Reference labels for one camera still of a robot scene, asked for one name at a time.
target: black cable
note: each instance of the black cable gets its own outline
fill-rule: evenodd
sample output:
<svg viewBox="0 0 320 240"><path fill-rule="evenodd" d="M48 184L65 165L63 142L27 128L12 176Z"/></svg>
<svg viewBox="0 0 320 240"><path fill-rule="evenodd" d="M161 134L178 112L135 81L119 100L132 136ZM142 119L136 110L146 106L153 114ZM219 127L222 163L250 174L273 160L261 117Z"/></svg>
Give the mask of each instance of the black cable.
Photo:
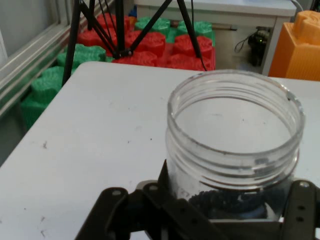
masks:
<svg viewBox="0 0 320 240"><path fill-rule="evenodd" d="M194 13L194 0L191 0L191 21L192 21L192 27L193 27L193 30L195 30L195 13ZM205 71L207 71L207 68L205 66L205 63L204 63L204 59L202 57L202 54L200 52L200 60L201 60L201 64L202 64L202 67Z"/></svg>
<svg viewBox="0 0 320 240"><path fill-rule="evenodd" d="M114 22L114 20L113 20L113 18L112 18L112 16L111 16L111 11L110 11L109 5L108 5L108 3L107 3L107 0L104 0L104 3L105 3L105 5L106 5L106 11L109 13L109 16L110 16L110 20L111 20L113 29L116 31L116 30L117 30L117 29L116 29L116 25L115 25L115 22Z"/></svg>
<svg viewBox="0 0 320 240"><path fill-rule="evenodd" d="M255 35L258 32L258 30L254 33L251 33L249 36L247 36L245 39L241 40L240 42L238 42L235 47L234 47L234 52L236 54L240 53L240 51L242 50L242 48L244 47L245 42L252 36Z"/></svg>
<svg viewBox="0 0 320 240"><path fill-rule="evenodd" d="M111 39L112 45L114 46L115 44L114 44L114 41L112 41L112 36L111 36L110 30L109 30L109 27L108 27L108 23L107 23L107 19L106 19L105 13L104 13L104 8L102 7L101 0L98 0L98 1L99 1L99 5L100 5L100 8L101 8L102 16L103 16L103 19L104 19L104 23L106 25L106 30L108 31L109 38Z"/></svg>
<svg viewBox="0 0 320 240"><path fill-rule="evenodd" d="M195 18L194 18L194 0L191 0L191 19L192 19L192 27L194 28L195 25Z"/></svg>

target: white table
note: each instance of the white table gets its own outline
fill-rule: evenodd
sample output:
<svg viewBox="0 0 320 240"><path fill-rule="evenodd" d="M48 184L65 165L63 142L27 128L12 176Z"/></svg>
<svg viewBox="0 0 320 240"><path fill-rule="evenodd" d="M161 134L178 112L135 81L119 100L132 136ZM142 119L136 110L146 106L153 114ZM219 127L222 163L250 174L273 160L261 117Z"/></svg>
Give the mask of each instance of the white table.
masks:
<svg viewBox="0 0 320 240"><path fill-rule="evenodd" d="M134 0L137 16L152 17L165 0ZM191 0L184 0L191 18ZM283 23L290 22L296 7L290 0L193 0L194 20L236 26L273 28L262 60L261 72L268 75ZM183 20L176 0L162 14Z"/></svg>
<svg viewBox="0 0 320 240"><path fill-rule="evenodd" d="M103 189L157 179L167 99L196 73L82 64L0 168L0 239L71 240ZM279 80L307 116L296 175L320 186L320 82Z"/></svg>

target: floor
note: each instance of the floor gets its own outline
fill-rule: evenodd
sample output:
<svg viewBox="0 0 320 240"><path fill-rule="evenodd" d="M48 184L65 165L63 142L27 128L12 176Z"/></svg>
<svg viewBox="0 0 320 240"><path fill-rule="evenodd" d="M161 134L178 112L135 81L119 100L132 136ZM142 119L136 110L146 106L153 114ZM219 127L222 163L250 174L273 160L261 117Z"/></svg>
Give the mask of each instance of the floor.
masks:
<svg viewBox="0 0 320 240"><path fill-rule="evenodd" d="M215 29L216 69L238 69L258 73L260 67L254 67L248 62L250 47L247 41L242 50L235 53L237 43L255 31L254 27L238 27L237 30Z"/></svg>

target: black device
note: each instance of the black device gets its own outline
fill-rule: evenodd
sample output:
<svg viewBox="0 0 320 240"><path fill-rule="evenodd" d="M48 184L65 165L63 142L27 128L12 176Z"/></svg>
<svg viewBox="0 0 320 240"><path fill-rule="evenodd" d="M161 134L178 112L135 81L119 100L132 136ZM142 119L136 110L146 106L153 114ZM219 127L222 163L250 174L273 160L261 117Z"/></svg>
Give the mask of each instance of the black device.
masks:
<svg viewBox="0 0 320 240"><path fill-rule="evenodd" d="M267 30L258 30L248 38L248 44L251 48L249 62L253 66L261 66L265 54L270 33Z"/></svg>
<svg viewBox="0 0 320 240"><path fill-rule="evenodd" d="M157 182L128 194L104 190L76 240L128 240L145 231L152 240L315 240L320 227L320 189L312 182L292 182L283 222L267 220L210 222L185 199L169 193L167 164Z"/></svg>
<svg viewBox="0 0 320 240"><path fill-rule="evenodd" d="M124 0L115 0L115 3L114 3L116 27L114 22L112 21L108 3L106 0L104 0L107 6L107 11L110 14L110 19L112 21L113 28L116 29L117 46L115 46L115 44L111 39L109 27L108 27L106 18L104 16L101 0L98 0L98 1L99 1L101 11L103 13L108 34L106 33L106 31L104 31L103 27L99 24L98 20L94 16L95 0L90 0L89 7L85 4L83 0L74 1L72 21L70 26L70 37L69 37L69 43L68 43L68 48L66 52L66 61L65 61L64 73L63 73L62 85L64 85L71 76L81 13L83 13L83 15L88 21L88 29L90 30L93 28L98 34L98 36L101 38L102 42L105 44L107 49L112 53L112 56L115 59L119 59L122 57L131 56L132 54L134 54L134 51L139 45L139 43L146 36L146 34L151 30L153 25L156 23L156 21L160 18L162 13L167 9L169 4L172 2L172 0L165 0L163 4L160 6L160 8L156 11L154 16L151 18L149 23L145 26L145 28L141 31L138 37L134 40L132 45L129 48L126 48L125 47ZM187 32L190 36L190 40L191 40L195 55L197 58L201 59L203 68L204 70L206 70L206 67L203 63L200 47L197 41L196 33L188 15L186 4L184 0L176 0L176 1L179 5L182 18L184 20Z"/></svg>

